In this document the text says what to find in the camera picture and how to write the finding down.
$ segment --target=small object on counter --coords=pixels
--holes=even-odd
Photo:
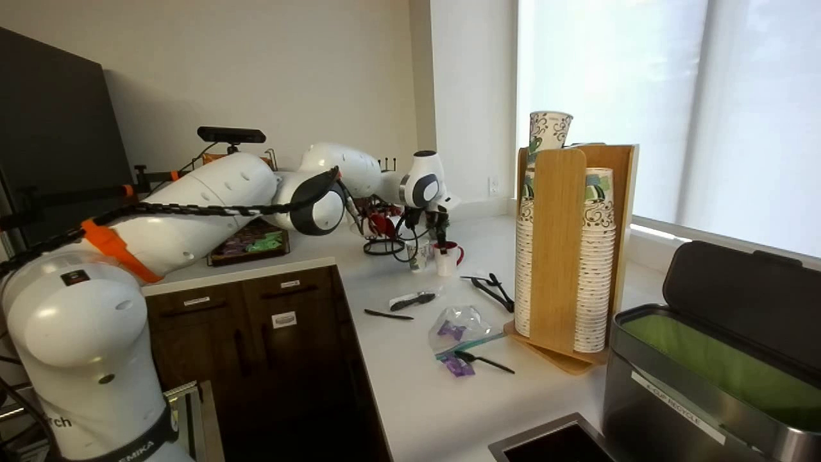
[[[509,312],[514,312],[516,302],[493,271],[490,276],[468,276],[468,280],[473,281],[473,288],[482,290],[493,300],[503,302]]]
[[[475,304],[445,307],[428,330],[436,358],[449,358],[457,348],[470,348],[498,336],[503,336],[503,326]]]
[[[466,362],[486,362],[486,363],[493,363],[496,368],[503,368],[503,372],[509,372],[509,374],[516,374],[516,368],[511,368],[511,367],[507,367],[507,363],[502,363],[502,362],[493,362],[493,358],[487,358],[487,356],[470,353],[470,350],[466,350],[466,348],[457,348],[455,356],[461,356],[461,358],[466,358]]]
[[[402,297],[393,297],[387,302],[387,309],[403,309],[409,304],[423,304],[423,302],[432,302],[436,297],[436,291],[414,291],[414,295],[402,295]]]
[[[373,307],[364,307],[364,312],[378,316],[378,317],[414,320],[414,316],[382,312],[382,309],[373,309]]]
[[[440,336],[453,336],[455,340],[461,340],[462,334],[466,334],[466,327],[468,327],[468,326],[455,326],[453,320],[445,320],[436,334],[440,334]]]
[[[470,362],[462,362],[461,356],[443,358],[443,363],[455,374],[455,377],[468,377],[475,374]]]

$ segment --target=wire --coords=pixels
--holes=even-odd
[[[387,254],[402,254],[405,248],[405,244],[398,237],[369,237],[363,248],[369,255],[387,255]]]
[[[414,245],[412,245],[409,255],[393,254],[395,261],[405,261],[405,263],[417,261],[417,255],[419,255],[419,232],[417,232],[417,228],[412,228],[412,236],[414,236]]]
[[[337,187],[341,189],[344,209],[354,217],[354,222],[360,228],[360,236],[364,236],[364,222],[363,222],[363,216],[357,209],[351,189],[344,181],[337,181]]]
[[[313,191],[312,198],[305,199],[298,199],[298,202],[285,202],[285,204],[181,204],[181,202],[128,202],[124,208],[117,208],[117,209],[109,209],[103,216],[96,216],[94,221],[99,226],[109,226],[109,222],[117,222],[121,217],[128,217],[128,216],[272,216],[272,212],[290,212],[290,209],[298,209],[298,208],[305,208],[316,199],[322,199],[334,184],[339,184],[339,169],[328,169],[323,173],[319,173],[323,187],[319,187],[319,191]],[[0,276],[5,276],[8,271],[28,263],[32,259],[47,254],[47,252],[55,252],[64,244],[73,244],[73,240],[80,240],[86,236],[83,228],[73,228],[73,231],[64,231],[40,245],[32,245],[27,252],[19,252],[13,254],[8,261],[0,263]]]
[[[213,148],[219,140],[210,140],[201,153],[196,153],[189,164],[181,166],[181,173],[189,173],[190,166],[198,164],[198,159],[204,159],[208,153],[208,148]]]
[[[0,445],[8,445],[17,439],[23,439],[27,434],[33,430],[33,426],[40,426],[47,434],[47,439],[51,442],[51,445],[55,445],[55,434],[51,434],[49,417],[19,393],[19,386],[23,386],[23,385],[8,385],[5,377],[0,374],[0,390],[5,395],[12,395],[23,409],[28,409],[33,415],[33,422],[28,427],[8,436]]]

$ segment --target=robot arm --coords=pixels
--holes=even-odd
[[[417,150],[412,171],[402,178],[402,199],[409,208],[457,208],[457,198],[445,184],[445,169],[436,150]]]
[[[231,153],[163,187],[144,204],[221,209],[272,202],[271,209],[285,212],[266,217],[301,232],[328,232],[350,199],[322,173],[328,169],[360,198],[373,195],[382,177],[373,155],[328,144],[313,146],[301,171],[276,171],[259,155]],[[141,281],[205,255],[253,217],[128,216],[103,226],[103,237],[91,226],[86,237],[41,254],[5,280],[8,330],[62,457],[190,459],[169,442]]]

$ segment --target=wall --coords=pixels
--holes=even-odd
[[[514,198],[516,1],[432,0],[436,144],[468,202]]]
[[[440,148],[466,202],[514,191],[516,1],[0,0],[0,24],[109,69],[131,162],[185,164],[198,125],[258,125],[285,164],[313,140]]]
[[[109,69],[131,162],[173,169],[198,125],[254,125],[285,162],[313,140],[412,159],[409,0],[0,0],[0,24]]]

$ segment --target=stainless steel sink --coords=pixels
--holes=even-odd
[[[487,449],[498,462],[616,462],[616,451],[581,412],[522,430]]]

